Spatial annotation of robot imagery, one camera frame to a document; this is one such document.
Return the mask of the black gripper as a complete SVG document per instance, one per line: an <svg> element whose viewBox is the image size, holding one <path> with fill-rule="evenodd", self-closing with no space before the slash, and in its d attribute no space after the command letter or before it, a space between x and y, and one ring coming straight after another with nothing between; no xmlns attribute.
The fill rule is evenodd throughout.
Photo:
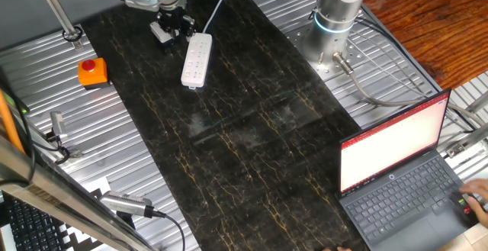
<svg viewBox="0 0 488 251"><path fill-rule="evenodd" d="M163 46L171 46L179 38L180 30L185 34L187 40L190 40L195 34L195 20L187 15L186 10L182 7L171 11L160 9L156 15L156 21L163 29Z"/></svg>

